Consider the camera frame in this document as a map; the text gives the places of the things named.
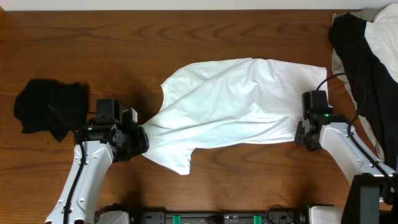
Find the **white t-shirt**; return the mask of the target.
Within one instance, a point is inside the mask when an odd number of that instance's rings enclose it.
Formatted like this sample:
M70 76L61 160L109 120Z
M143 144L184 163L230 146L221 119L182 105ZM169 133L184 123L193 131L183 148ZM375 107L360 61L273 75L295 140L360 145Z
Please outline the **white t-shirt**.
M144 124L145 157L187 175L196 149L291 142L302 94L326 75L323 67L260 58L186 65L163 82L162 106Z

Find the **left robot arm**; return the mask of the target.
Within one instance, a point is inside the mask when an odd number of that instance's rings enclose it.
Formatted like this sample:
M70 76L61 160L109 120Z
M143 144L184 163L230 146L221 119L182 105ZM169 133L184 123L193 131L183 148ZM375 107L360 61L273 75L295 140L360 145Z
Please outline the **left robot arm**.
M96 206L110 165L129 161L148 149L149 140L142 126L82 126L75 138L67 181L45 223L104 223L96 219Z

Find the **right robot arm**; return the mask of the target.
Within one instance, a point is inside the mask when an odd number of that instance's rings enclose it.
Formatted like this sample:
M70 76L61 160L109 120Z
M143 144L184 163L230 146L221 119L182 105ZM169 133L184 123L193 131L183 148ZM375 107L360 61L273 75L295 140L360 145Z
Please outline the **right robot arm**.
M313 114L299 121L295 142L326 150L350 184L343 208L308 207L307 223L397 223L397 172L382 163L343 116Z

